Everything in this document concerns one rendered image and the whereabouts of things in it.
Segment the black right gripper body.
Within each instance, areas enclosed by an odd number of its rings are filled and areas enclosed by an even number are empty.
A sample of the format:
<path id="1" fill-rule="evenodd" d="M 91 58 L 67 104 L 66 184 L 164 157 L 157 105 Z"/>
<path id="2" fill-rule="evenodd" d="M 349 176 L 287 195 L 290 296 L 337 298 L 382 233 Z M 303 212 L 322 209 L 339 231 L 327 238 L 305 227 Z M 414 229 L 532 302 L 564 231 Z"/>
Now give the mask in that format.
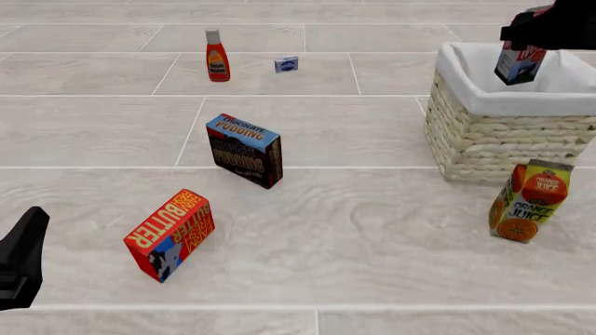
<path id="1" fill-rule="evenodd" d="M 555 8 L 562 25 L 558 49 L 596 51 L 596 0 L 556 0 Z"/>

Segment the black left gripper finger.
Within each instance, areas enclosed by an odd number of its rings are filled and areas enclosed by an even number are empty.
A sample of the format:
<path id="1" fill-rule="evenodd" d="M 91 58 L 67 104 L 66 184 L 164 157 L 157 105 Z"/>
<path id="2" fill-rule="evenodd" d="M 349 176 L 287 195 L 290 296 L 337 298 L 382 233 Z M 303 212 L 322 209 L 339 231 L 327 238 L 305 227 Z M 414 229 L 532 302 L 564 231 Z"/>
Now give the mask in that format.
<path id="1" fill-rule="evenodd" d="M 0 240 L 0 267 L 21 276 L 42 278 L 42 250 L 50 217 L 39 206 L 29 208 Z"/>

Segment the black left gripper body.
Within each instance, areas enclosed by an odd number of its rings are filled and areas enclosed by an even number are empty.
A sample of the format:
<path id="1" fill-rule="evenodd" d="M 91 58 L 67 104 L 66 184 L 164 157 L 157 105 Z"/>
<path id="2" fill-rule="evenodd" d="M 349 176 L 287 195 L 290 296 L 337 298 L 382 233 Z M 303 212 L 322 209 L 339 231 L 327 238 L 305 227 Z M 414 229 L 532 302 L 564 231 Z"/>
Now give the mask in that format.
<path id="1" fill-rule="evenodd" d="M 39 269 L 20 270 L 0 264 L 0 312 L 30 308 L 42 282 Z"/>

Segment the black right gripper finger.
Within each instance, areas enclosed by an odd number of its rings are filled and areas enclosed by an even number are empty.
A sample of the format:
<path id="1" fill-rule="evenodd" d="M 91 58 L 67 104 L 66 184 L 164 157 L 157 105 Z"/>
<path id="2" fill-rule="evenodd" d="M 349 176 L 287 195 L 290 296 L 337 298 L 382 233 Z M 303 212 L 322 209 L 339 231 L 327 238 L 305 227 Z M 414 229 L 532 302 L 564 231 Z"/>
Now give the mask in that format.
<path id="1" fill-rule="evenodd" d="M 547 50 L 562 49 L 557 44 L 558 33 L 549 28 L 550 17 L 543 13 L 534 16 L 532 13 L 520 13 L 509 26 L 501 28 L 499 40 L 509 41 L 515 45 L 514 49 L 521 49 L 519 46 L 538 47 Z"/>

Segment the blue and white milk carton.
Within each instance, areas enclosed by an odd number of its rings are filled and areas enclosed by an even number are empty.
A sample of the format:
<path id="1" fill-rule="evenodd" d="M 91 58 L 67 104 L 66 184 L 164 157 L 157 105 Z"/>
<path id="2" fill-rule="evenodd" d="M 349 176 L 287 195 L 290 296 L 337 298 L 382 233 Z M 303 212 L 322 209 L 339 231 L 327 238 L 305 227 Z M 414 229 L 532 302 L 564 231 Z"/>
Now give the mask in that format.
<path id="1" fill-rule="evenodd" d="M 530 7 L 521 13 L 532 13 L 534 16 L 539 16 L 547 13 L 553 7 L 553 4 Z M 515 45 L 511 42 L 503 41 L 501 53 L 494 68 L 494 73 L 506 86 L 515 86 L 534 81 L 547 53 L 546 49 L 538 47 L 519 46 L 521 49 L 514 49 L 514 47 Z"/>

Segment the wicker basket with white liner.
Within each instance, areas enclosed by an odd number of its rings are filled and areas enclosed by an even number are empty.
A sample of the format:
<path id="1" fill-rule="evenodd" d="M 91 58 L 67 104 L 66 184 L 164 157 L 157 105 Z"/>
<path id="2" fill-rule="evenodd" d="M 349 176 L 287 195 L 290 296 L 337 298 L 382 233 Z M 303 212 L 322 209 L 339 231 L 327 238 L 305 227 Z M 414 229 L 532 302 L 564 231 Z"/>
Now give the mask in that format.
<path id="1" fill-rule="evenodd" d="M 550 51 L 534 81 L 506 86 L 494 73 L 501 49 L 439 49 L 425 133 L 448 180 L 502 181 L 532 158 L 574 164 L 596 138 L 596 68 Z"/>

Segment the red butter box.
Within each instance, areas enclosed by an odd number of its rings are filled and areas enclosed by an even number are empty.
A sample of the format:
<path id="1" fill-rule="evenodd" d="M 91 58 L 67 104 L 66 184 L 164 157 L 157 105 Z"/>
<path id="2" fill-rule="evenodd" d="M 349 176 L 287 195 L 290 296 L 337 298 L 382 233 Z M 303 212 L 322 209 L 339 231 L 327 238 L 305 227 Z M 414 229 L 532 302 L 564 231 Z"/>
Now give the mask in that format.
<path id="1" fill-rule="evenodd" d="M 123 242 L 140 269 L 162 283 L 214 230 L 209 200 L 181 189 Z"/>

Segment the orange juice carton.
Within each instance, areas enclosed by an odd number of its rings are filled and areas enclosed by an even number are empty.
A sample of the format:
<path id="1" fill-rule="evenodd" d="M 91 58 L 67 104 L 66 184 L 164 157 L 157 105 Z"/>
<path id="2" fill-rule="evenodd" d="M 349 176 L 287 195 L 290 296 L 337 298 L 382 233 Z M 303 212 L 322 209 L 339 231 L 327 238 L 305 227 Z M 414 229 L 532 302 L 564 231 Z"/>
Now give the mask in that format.
<path id="1" fill-rule="evenodd" d="M 574 168 L 539 159 L 518 164 L 491 205 L 491 236 L 530 242 L 566 199 Z"/>

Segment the chocolate pudding box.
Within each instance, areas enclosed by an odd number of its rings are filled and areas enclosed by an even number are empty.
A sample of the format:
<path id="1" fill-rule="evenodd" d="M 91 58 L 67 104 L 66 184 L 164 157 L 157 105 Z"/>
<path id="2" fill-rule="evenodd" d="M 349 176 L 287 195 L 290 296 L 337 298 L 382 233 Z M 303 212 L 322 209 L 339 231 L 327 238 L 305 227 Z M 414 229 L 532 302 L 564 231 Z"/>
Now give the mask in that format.
<path id="1" fill-rule="evenodd" d="M 283 178 L 281 136 L 271 130 L 220 114 L 206 124 L 218 167 L 265 189 Z"/>

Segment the small blue and white box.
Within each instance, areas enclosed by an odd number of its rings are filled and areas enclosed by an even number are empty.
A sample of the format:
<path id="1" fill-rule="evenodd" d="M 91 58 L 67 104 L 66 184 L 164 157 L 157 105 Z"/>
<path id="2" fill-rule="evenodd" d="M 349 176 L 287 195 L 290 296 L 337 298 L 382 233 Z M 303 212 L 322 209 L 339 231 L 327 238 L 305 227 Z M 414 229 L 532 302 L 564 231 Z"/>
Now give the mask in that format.
<path id="1" fill-rule="evenodd" d="M 291 56 L 274 60 L 274 69 L 277 74 L 297 71 L 299 69 L 299 58 Z"/>

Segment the red ketchup bottle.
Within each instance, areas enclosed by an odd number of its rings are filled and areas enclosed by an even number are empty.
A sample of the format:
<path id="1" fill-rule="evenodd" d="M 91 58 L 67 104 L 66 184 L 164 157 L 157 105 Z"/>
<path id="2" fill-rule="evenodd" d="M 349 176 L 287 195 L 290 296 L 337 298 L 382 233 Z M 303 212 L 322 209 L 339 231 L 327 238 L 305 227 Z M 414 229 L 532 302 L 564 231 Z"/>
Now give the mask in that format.
<path id="1" fill-rule="evenodd" d="M 209 79 L 216 83 L 227 82 L 231 77 L 230 66 L 221 42 L 220 32 L 218 29 L 207 29 L 205 34 L 207 40 L 206 64 Z"/>

